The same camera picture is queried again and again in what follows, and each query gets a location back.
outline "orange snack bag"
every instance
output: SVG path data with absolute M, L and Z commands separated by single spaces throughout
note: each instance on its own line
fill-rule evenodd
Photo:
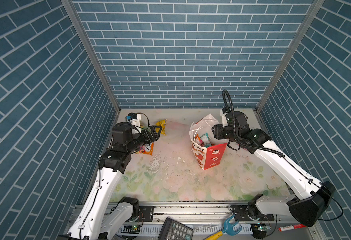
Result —
M 136 154 L 144 153 L 144 154 L 153 155 L 153 147 L 154 147 L 154 142 L 149 143 L 149 144 L 145 144 L 139 148 L 139 150 L 138 150 L 138 152 L 136 152 Z
M 194 138 L 194 141 L 196 141 L 196 143 L 198 143 L 198 145 L 201 147 L 203 147 L 205 145 L 204 142 L 201 140 L 201 138 L 198 136 L 198 134 Z

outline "yellow chip bag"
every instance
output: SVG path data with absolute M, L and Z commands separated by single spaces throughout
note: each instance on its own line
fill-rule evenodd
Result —
M 161 134 L 163 134 L 165 136 L 166 136 L 166 133 L 165 133 L 166 121 L 167 121 L 167 119 L 164 119 L 164 120 L 159 121 L 159 122 L 156 123 L 157 126 L 161 126 L 162 127 Z

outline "calculator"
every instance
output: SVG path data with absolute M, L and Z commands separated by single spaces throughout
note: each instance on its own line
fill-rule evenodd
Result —
M 174 221 L 171 218 L 166 218 L 158 240 L 191 240 L 193 237 L 193 229 Z

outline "aluminum frame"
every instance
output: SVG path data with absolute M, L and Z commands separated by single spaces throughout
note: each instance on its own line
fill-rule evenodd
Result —
M 268 100 L 274 87 L 277 85 L 278 81 L 280 80 L 280 77 L 282 76 L 283 72 L 288 66 L 290 59 L 293 57 L 294 52 L 297 50 L 298 46 L 300 45 L 300 42 L 305 36 L 307 30 L 309 29 L 309 26 L 313 22 L 314 17 L 317 15 L 324 1 L 325 0 L 313 0 L 313 3 L 309 7 L 305 18 L 303 19 L 302 23 L 298 27 L 297 32 L 288 47 L 288 50 L 286 51 L 285 55 L 282 57 L 282 60 L 279 66 L 277 67 L 277 70 L 274 72 L 274 75 L 270 80 L 269 85 L 266 87 L 265 92 L 261 97 L 261 100 L 258 102 L 255 108 L 257 112 L 260 112 L 264 107 L 266 101 Z
M 113 91 L 111 90 L 111 87 L 110 87 L 109 82 L 107 81 L 105 72 L 103 71 L 101 64 L 98 60 L 98 57 L 96 55 L 96 52 L 94 51 L 94 49 L 90 43 L 89 37 L 87 36 L 85 28 L 82 25 L 82 22 L 79 18 L 77 10 L 74 6 L 74 3 L 72 2 L 72 0 L 62 0 L 62 4 L 67 12 L 67 15 L 69 16 L 74 28 L 77 31 L 79 39 L 81 40 L 83 46 L 85 47 L 87 54 L 89 55 L 90 61 L 93 64 L 94 69 L 96 70 L 98 77 L 99 77 L 103 87 L 105 88 L 106 93 L 109 96 L 111 103 L 113 104 L 116 111 L 119 113 L 121 111 L 121 108 L 118 105 L 117 99 L 115 98 Z
M 221 202 L 140 202 L 140 206 L 154 206 L 153 222 L 145 224 L 158 224 L 170 217 L 183 224 L 222 224 L 226 218 L 232 215 L 229 206 L 232 204 L 247 205 L 247 201 L 221 201 Z M 109 203 L 104 219 L 110 215 L 117 203 Z M 69 220 L 72 224 L 81 212 L 83 205 L 76 205 Z M 279 223 L 298 223 L 293 217 L 278 216 Z M 240 221 L 240 223 L 260 223 L 254 221 Z

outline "snack bag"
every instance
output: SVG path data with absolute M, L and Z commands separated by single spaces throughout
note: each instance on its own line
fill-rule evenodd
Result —
M 149 144 L 145 144 L 139 148 L 139 150 L 138 150 L 138 152 L 136 152 L 136 154 L 144 153 L 144 154 L 153 155 L 153 147 L 154 147 L 154 142 L 149 143 Z
M 204 142 L 201 140 L 201 138 L 197 136 L 194 138 L 194 141 L 196 141 L 196 143 L 198 143 L 198 145 L 200 145 L 201 147 L 204 147 Z
M 212 144 L 210 143 L 209 136 L 207 136 L 207 133 L 201 136 L 202 142 L 204 142 L 204 145 L 202 147 L 211 147 Z
M 163 134 L 165 136 L 166 136 L 166 133 L 165 133 L 166 121 L 167 121 L 167 119 L 164 119 L 164 120 L 159 121 L 159 122 L 156 123 L 157 126 L 161 126 L 162 127 L 161 134 Z

